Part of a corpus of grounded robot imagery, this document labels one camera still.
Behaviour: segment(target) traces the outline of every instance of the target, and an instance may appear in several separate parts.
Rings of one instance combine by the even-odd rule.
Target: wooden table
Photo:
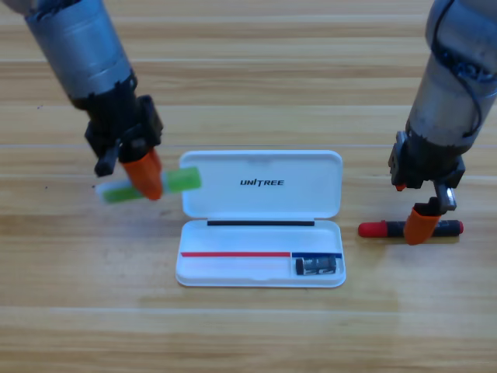
[[[86,116],[2,6],[0,371],[496,372],[497,110],[465,157],[459,240],[356,235],[433,195],[397,193],[387,167],[429,55],[431,3],[106,2],[167,126],[166,167],[191,149],[343,157],[349,276],[335,290],[179,286],[180,198],[98,202]]]

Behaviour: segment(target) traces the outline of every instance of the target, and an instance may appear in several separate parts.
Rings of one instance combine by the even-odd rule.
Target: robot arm
[[[112,174],[119,159],[135,187],[159,199],[162,122],[151,97],[134,94],[137,78],[102,0],[3,2],[24,15],[71,103],[89,115],[97,176]]]
[[[497,97],[497,3],[436,0],[426,39],[425,74],[389,166],[398,190],[432,181],[436,197],[416,204],[405,226],[411,244],[428,239],[440,216],[456,209],[462,155],[474,144]]]

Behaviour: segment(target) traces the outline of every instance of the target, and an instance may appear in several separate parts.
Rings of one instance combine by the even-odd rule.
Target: orange gripper pad
[[[150,150],[142,159],[122,163],[131,183],[149,200],[158,200],[162,196],[161,160],[155,149]]]
[[[439,220],[440,216],[423,216],[413,208],[404,227],[405,241],[412,246],[424,243],[433,235]]]

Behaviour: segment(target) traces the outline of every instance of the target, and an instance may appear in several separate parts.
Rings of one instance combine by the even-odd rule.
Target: green marker
[[[197,167],[162,173],[161,180],[164,194],[185,192],[202,186]],[[102,183],[95,190],[100,199],[107,204],[118,204],[127,200],[144,198],[144,195],[136,190],[129,180]]]

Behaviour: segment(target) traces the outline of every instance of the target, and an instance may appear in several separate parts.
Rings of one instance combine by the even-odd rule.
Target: red marker
[[[359,225],[359,235],[366,239],[404,237],[405,221],[381,221]],[[432,237],[458,237],[464,226],[458,220],[439,221]]]

